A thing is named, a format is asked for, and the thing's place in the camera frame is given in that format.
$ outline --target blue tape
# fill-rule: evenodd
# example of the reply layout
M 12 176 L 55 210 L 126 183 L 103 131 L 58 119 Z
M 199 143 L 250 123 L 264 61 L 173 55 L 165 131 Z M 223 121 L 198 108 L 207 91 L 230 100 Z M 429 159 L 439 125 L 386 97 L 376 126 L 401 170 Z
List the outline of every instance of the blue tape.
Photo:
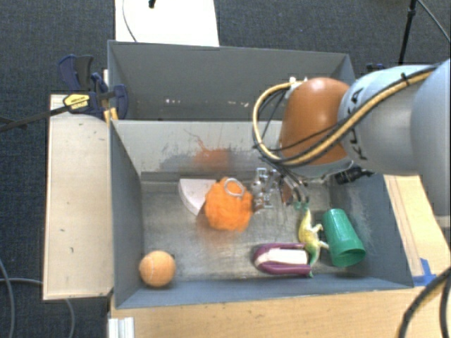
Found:
M 428 285 L 432 280 L 434 280 L 435 277 L 437 277 L 436 274 L 431 273 L 429 263 L 426 259 L 420 258 L 420 261 L 423 267 L 424 275 L 417 275 L 416 277 L 412 277 L 415 287 Z

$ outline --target gray bin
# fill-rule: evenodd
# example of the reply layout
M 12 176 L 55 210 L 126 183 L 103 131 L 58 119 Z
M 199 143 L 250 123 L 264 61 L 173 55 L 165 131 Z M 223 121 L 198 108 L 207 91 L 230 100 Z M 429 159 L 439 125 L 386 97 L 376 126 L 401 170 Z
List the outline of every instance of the gray bin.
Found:
M 109 42 L 109 84 L 126 85 L 130 109 L 111 128 L 114 292 L 117 308 L 274 299 L 412 287 L 412 275 L 383 177 L 344 186 L 311 184 L 319 219 L 344 209 L 367 251 L 359 264 L 334 268 L 326 251 L 313 279 L 272 277 L 250 260 L 269 242 L 296 242 L 299 217 L 273 197 L 243 233 L 211 229 L 178 193 L 180 178 L 234 176 L 249 184 L 265 165 L 252 148 L 250 114 L 267 87 L 291 76 L 352 83 L 349 56 L 303 51 L 204 48 Z M 280 122 L 267 132 L 276 140 Z M 218 159 L 198 159 L 205 151 Z M 141 258 L 160 249 L 177 273 L 163 289 L 140 280 Z

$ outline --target green cup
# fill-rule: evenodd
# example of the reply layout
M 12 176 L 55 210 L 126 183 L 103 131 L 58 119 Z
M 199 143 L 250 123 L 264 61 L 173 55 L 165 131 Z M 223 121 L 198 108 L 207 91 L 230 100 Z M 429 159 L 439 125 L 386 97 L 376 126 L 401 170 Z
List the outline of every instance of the green cup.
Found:
M 347 267 L 365 258 L 364 245 L 342 209 L 326 211 L 323 214 L 323 227 L 333 265 Z

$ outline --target yellow toy figure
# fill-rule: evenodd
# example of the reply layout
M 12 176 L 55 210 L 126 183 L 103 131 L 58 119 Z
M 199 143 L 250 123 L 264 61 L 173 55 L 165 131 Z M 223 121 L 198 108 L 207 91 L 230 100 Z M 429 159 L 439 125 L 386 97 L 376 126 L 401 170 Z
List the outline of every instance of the yellow toy figure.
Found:
M 318 238 L 318 231 L 323 230 L 323 226 L 321 224 L 316 224 L 314 227 L 311 226 L 310 209 L 302 206 L 301 203 L 295 205 L 295 209 L 304 213 L 297 236 L 301 243 L 305 243 L 304 249 L 310 255 L 309 265 L 313 266 L 319 259 L 321 248 L 329 249 L 329 245 Z

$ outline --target orange fuzzy toy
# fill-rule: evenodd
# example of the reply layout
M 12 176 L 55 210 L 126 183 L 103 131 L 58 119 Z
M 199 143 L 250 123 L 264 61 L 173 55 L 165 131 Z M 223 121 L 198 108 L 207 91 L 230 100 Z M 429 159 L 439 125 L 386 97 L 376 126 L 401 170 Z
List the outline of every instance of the orange fuzzy toy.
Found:
M 205 215 L 211 227 L 219 230 L 247 228 L 252 215 L 252 194 L 235 180 L 224 177 L 205 195 Z

